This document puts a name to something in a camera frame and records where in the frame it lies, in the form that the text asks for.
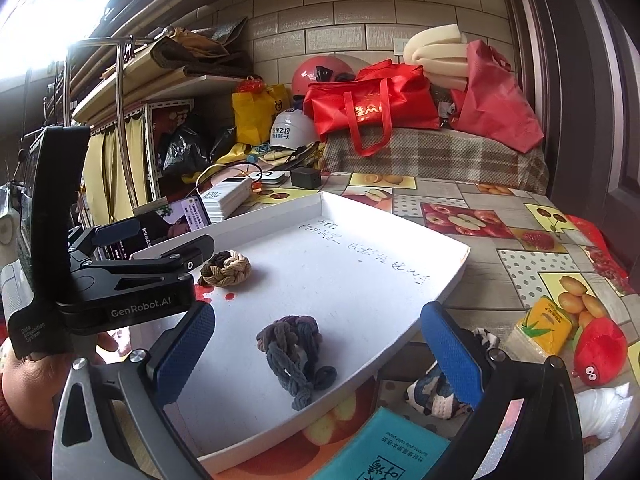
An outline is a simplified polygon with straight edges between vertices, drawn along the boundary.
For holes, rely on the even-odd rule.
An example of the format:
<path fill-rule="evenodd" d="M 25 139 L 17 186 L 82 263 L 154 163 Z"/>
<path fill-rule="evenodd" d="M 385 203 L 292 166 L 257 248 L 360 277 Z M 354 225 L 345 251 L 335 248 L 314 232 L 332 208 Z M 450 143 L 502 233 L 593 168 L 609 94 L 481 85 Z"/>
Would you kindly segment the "person's left hand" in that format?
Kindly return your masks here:
<path fill-rule="evenodd" d="M 17 421 L 29 430 L 51 431 L 54 399 L 62 392 L 78 354 L 62 353 L 40 360 L 19 359 L 11 341 L 1 346 L 1 390 Z"/>

